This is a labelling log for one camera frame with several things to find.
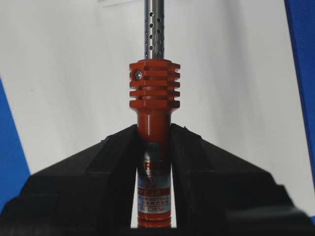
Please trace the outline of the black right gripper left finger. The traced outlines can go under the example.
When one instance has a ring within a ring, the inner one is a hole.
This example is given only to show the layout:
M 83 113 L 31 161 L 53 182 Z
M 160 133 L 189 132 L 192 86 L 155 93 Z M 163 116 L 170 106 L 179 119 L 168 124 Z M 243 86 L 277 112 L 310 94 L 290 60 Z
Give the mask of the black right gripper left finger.
M 112 236 L 129 228 L 140 151 L 132 125 L 31 175 L 0 215 L 3 236 Z

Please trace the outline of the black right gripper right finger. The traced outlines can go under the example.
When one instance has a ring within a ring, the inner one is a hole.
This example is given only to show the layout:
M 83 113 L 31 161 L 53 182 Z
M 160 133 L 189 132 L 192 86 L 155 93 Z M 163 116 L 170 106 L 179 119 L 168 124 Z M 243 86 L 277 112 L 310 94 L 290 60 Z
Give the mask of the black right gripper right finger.
M 269 172 L 176 124 L 170 151 L 181 235 L 314 235 L 311 220 Z

